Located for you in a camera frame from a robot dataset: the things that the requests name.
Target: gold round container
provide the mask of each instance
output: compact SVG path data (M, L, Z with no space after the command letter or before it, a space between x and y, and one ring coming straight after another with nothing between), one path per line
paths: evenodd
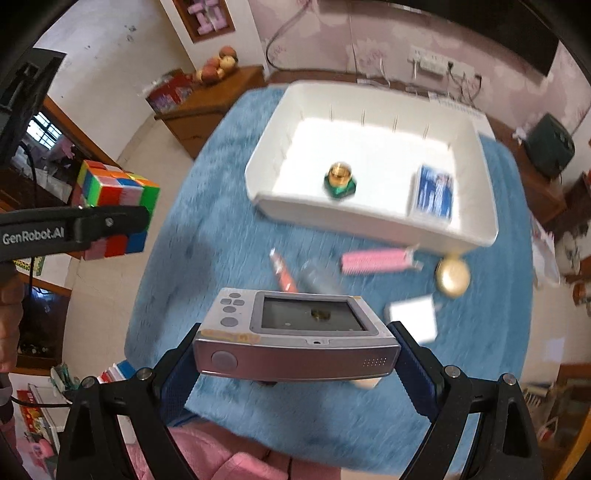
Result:
M435 270L437 288L445 295L456 299L464 294L470 285L468 264L458 257L443 258Z
M346 163L334 163L329 170L329 184L333 188L345 187L351 180L351 167Z

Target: white plastic bin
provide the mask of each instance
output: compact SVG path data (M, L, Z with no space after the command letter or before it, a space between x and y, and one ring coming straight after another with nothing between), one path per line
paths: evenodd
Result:
M332 199L324 175L349 164L355 195ZM408 216L422 164L454 178L448 225ZM470 119L428 99L336 82L287 89L246 166L246 191L267 216L441 254L492 245L496 207Z

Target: rubik's cube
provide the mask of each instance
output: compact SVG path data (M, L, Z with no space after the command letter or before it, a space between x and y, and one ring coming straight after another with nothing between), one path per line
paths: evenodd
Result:
M73 206L143 205L150 213L156 208L160 187L120 168L85 160L72 193ZM85 260L116 257L117 255L142 252L148 229L132 235L114 235L93 242L84 252Z

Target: floral wallpaper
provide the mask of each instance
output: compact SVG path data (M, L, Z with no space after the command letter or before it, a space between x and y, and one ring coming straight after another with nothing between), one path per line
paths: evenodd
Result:
M306 0L249 0L263 48ZM591 105L591 86L562 44L547 77L518 55L460 25L370 0L313 0L307 12L271 47L273 63L296 69L334 69L459 93L448 78L421 73L413 80L411 46L475 68L482 91L475 105L510 127L527 131L546 112L573 132Z

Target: beige floor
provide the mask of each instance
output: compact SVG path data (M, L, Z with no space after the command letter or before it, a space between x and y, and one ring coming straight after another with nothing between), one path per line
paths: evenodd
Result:
M142 254L81 262L64 335L64 362L75 375L100 374L124 357L135 295L158 230L193 161L161 122L149 129L125 167L158 182L161 195ZM551 381L562 360L591 361L591 319L567 287L534 291L530 344L521 381ZM394 478L344 472L343 480Z

